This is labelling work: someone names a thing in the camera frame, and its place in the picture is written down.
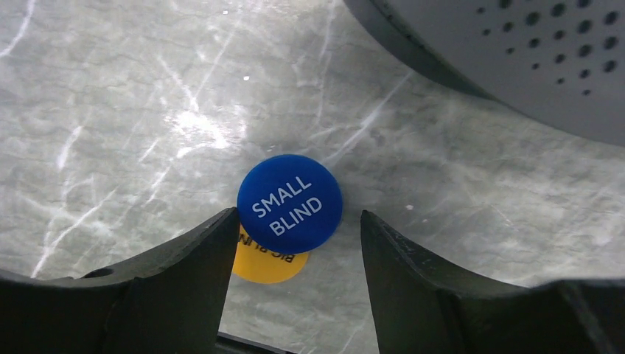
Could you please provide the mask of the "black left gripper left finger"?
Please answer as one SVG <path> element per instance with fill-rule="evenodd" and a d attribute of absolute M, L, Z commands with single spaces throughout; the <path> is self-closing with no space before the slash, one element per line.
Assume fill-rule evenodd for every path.
<path fill-rule="evenodd" d="M 80 278 L 1 273 L 3 353 L 213 353 L 239 239 L 235 208 Z"/>

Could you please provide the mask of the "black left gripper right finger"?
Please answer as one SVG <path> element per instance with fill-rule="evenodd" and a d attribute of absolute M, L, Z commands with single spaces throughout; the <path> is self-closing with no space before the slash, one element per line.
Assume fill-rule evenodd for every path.
<path fill-rule="evenodd" d="M 360 239 L 381 353 L 622 353 L 624 281 L 533 288 L 467 270 L 372 212 Z"/>

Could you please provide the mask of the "orange big blind button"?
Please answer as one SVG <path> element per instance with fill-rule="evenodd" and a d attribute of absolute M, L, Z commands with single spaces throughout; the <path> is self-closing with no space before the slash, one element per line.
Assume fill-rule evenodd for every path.
<path fill-rule="evenodd" d="M 250 282 L 276 284 L 297 275 L 309 256 L 309 252 L 284 254 L 266 249 L 240 226 L 232 273 Z"/>

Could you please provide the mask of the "blue small blind button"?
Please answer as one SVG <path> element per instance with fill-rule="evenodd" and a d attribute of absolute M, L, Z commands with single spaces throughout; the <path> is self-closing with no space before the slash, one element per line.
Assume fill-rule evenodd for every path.
<path fill-rule="evenodd" d="M 260 162 L 246 175 L 237 208 L 242 227 L 260 246 L 300 254 L 318 248 L 337 231 L 343 196 L 325 166 L 285 154 Z"/>

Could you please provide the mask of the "black perforated filament spool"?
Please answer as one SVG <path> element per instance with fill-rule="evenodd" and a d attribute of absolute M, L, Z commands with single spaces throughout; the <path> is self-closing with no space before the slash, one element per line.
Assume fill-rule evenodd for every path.
<path fill-rule="evenodd" d="M 624 144 L 622 1 L 348 1 L 415 72 L 552 128 Z"/>

